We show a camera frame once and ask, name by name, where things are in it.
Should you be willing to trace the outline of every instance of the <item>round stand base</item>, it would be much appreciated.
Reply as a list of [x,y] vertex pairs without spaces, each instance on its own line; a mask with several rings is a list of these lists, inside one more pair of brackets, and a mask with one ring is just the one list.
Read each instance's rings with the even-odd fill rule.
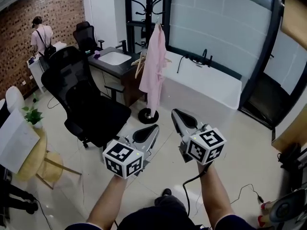
[[158,121],[159,113],[156,111],[154,117],[148,118],[150,115],[151,110],[149,108],[144,108],[139,112],[139,121],[143,124],[153,124]]

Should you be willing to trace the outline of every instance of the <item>potted plant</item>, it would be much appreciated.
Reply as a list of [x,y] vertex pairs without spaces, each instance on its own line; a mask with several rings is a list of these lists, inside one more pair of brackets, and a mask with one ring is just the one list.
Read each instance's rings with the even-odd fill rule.
[[[33,96],[33,102],[36,103],[38,101],[38,98],[35,94],[33,94]],[[34,104],[31,108],[25,106],[23,110],[26,111],[24,118],[28,122],[30,122],[34,128],[40,129],[43,127],[43,124],[41,122],[41,120],[43,119],[42,113],[39,112],[37,108],[34,108]]]

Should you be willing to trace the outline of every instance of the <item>brick wall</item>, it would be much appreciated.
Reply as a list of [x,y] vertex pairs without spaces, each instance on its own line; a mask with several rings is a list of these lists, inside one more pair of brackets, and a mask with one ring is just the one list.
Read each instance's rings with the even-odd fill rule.
[[76,24],[85,20],[83,0],[19,0],[0,11],[0,99],[13,85],[23,95],[36,87],[26,63],[32,56],[31,23],[35,16],[41,16],[43,24],[51,26],[53,43],[76,46],[72,33]]

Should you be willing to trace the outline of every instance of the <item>white bathtub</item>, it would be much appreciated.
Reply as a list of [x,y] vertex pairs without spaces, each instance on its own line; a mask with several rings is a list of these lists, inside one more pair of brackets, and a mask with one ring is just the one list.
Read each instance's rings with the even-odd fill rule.
[[163,71],[160,105],[168,110],[181,108],[203,118],[204,122],[225,132],[239,107],[242,83],[219,70],[197,67],[181,55],[168,52],[172,61]]

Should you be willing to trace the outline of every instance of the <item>sink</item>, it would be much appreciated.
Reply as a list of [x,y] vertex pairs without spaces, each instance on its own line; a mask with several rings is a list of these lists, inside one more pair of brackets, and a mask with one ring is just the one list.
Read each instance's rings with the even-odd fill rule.
[[124,55],[119,52],[110,52],[98,58],[98,60],[103,61],[112,66],[118,66],[130,59],[131,56]]

